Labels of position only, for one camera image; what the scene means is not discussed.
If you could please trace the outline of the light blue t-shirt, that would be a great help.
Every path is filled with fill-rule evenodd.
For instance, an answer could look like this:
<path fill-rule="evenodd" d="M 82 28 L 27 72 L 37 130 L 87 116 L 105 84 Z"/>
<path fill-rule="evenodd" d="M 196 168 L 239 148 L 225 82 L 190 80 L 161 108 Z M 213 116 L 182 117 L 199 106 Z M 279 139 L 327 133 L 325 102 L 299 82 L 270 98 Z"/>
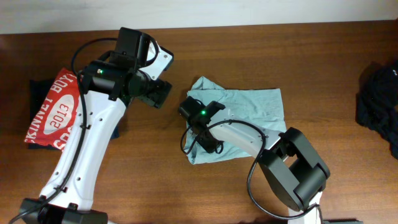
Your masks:
<path fill-rule="evenodd" d="M 246 121 L 263 128 L 285 132 L 284 107 L 281 91 L 271 90 L 226 90 L 215 82 L 200 77 L 187 91 L 187 96 L 200 100 L 204 105 L 211 101 L 224 104 L 233 113 Z M 188 154 L 188 161 L 193 164 L 205 164 L 227 161 L 249 154 L 230 143 L 224 144 L 221 154 L 207 153 L 198 143 Z"/>

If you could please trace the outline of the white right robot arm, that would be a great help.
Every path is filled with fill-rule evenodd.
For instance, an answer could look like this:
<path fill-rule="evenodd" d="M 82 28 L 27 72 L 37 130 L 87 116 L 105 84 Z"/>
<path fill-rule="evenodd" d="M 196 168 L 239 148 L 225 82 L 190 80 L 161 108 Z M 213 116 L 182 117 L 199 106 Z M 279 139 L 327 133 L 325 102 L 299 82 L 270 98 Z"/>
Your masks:
<path fill-rule="evenodd" d="M 239 118 L 219 102 L 204 105 L 191 96 L 180 103 L 178 112 L 195 135 L 192 143 L 199 144 L 207 153 L 221 154 L 228 142 L 254 158 L 246 188 L 258 209 L 288 223 L 324 222 L 320 198 L 330 170 L 301 131 L 263 128 Z M 251 179 L 257 166 L 274 195 L 289 208 L 289 215 L 266 210 L 251 195 Z"/>

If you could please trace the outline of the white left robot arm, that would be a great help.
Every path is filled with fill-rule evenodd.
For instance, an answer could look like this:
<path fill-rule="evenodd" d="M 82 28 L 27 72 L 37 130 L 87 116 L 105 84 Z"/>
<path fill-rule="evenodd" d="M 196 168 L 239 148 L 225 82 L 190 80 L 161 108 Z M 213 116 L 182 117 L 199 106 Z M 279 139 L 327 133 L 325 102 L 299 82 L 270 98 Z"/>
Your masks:
<path fill-rule="evenodd" d="M 25 223 L 109 223 L 92 209 L 97 175 L 111 135 L 134 98 L 159 109 L 171 84 L 159 79 L 173 62 L 161 56 L 143 65 L 94 60 L 80 74 L 80 105 L 72 132 L 38 199 L 19 209 Z"/>

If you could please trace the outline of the black crumpled clothes pile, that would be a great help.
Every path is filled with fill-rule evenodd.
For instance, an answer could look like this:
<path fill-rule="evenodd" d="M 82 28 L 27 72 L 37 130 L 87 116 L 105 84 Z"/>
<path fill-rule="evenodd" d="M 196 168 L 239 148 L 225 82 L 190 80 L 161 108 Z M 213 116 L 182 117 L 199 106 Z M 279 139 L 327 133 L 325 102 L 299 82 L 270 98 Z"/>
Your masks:
<path fill-rule="evenodd" d="M 359 77 L 356 122 L 377 132 L 397 158 L 397 61 L 371 63 Z"/>

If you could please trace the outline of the red folded soccer t-shirt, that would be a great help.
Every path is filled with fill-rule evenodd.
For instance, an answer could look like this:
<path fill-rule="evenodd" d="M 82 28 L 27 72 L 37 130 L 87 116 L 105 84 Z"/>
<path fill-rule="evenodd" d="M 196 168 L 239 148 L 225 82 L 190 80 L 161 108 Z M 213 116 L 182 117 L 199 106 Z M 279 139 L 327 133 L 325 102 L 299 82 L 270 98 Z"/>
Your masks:
<path fill-rule="evenodd" d="M 62 151 L 75 122 L 80 94 L 76 76 L 66 68 L 54 79 L 39 112 L 30 122 L 24 142 L 42 146 L 47 143 Z"/>

